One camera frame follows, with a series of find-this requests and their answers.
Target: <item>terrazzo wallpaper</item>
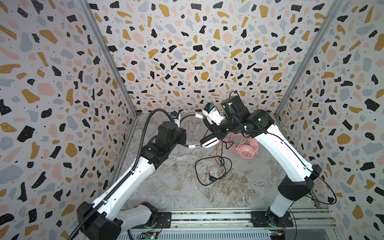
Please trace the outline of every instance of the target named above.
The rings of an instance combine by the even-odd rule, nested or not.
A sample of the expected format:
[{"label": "terrazzo wallpaper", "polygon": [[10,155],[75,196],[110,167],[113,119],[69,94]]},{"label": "terrazzo wallpaper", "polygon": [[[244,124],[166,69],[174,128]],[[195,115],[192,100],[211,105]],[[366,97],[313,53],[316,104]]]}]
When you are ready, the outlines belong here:
[{"label": "terrazzo wallpaper", "polygon": [[0,1],[0,238],[67,239],[131,113],[75,1]]},{"label": "terrazzo wallpaper", "polygon": [[89,0],[138,112],[274,112],[333,1]]},{"label": "terrazzo wallpaper", "polygon": [[[384,239],[384,1],[345,1],[278,119],[337,195],[344,239]],[[334,198],[322,181],[315,194]]]}]

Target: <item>pink ear cup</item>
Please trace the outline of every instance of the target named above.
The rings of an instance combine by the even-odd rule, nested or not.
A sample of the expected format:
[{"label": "pink ear cup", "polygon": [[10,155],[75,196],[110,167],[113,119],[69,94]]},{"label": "pink ear cup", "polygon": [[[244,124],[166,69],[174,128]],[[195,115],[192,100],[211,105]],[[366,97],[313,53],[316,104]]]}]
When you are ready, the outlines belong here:
[{"label": "pink ear cup", "polygon": [[241,138],[241,142],[239,146],[232,146],[230,149],[234,151],[235,153],[239,154],[243,158],[250,159],[253,158],[258,150],[259,150],[259,144],[256,139],[254,138],[245,138],[241,133],[238,134],[229,134],[227,137],[227,141],[233,141],[236,138]]},{"label": "pink ear cup", "polygon": [[255,149],[250,145],[244,144],[237,150],[237,153],[243,158],[250,159],[255,156]]}]

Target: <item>marble table surface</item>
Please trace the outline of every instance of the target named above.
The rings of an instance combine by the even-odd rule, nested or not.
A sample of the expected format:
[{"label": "marble table surface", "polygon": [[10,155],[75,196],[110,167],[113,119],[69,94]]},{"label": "marble table surface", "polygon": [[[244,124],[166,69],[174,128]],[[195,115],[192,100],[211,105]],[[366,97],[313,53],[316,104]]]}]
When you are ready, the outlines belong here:
[{"label": "marble table surface", "polygon": [[[130,167],[137,149],[148,113],[139,114],[138,123],[130,143],[120,175]],[[146,131],[145,142],[157,134],[157,127],[168,118],[164,113],[155,113]],[[181,123],[186,129],[187,144],[200,144],[207,128],[201,119],[189,117]],[[122,209],[129,209],[147,201],[158,209],[174,208],[268,208],[276,197],[277,186],[285,177],[285,171],[270,153],[259,144],[259,152],[252,159],[244,159],[231,150],[223,149],[223,156],[232,160],[232,169],[223,178],[209,186],[202,186],[195,172],[195,162],[204,157],[215,156],[216,146],[210,149],[197,147],[189,149],[178,145],[160,167],[150,175],[132,194]],[[208,183],[206,168],[213,176],[224,173],[215,159],[197,164],[197,172],[203,183]],[[316,208],[309,198],[302,198],[293,204],[294,208]]]}]

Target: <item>pink headphones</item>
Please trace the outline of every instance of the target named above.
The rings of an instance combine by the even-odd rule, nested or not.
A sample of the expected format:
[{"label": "pink headphones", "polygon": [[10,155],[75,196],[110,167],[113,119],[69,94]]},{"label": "pink headphones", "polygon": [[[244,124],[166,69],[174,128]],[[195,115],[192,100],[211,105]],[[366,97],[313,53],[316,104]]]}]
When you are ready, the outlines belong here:
[{"label": "pink headphones", "polygon": [[243,137],[241,133],[234,134],[230,133],[227,137],[227,142],[231,142],[236,138],[242,138],[239,146],[231,146],[231,150],[239,154],[243,158],[250,159],[253,158],[259,151],[259,144],[254,138]]}]

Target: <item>black mounting plate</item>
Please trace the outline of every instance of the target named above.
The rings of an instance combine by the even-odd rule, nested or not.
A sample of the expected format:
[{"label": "black mounting plate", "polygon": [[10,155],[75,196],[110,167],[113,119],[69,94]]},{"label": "black mounting plate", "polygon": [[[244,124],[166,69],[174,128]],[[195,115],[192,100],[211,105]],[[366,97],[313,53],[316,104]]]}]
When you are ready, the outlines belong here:
[{"label": "black mounting plate", "polygon": [[[170,228],[170,222],[172,220],[172,212],[158,212],[156,221],[158,222],[158,225],[156,226],[155,232],[160,231],[161,228]],[[144,225],[138,225],[134,228],[146,228]]]},{"label": "black mounting plate", "polygon": [[[290,215],[288,212],[284,214],[282,217],[282,221],[285,221],[286,227],[293,227],[292,219],[290,219]],[[268,220],[266,216],[266,211],[253,211],[251,212],[251,223],[253,227],[268,227]],[[284,223],[279,224],[277,227],[284,227]]]}]

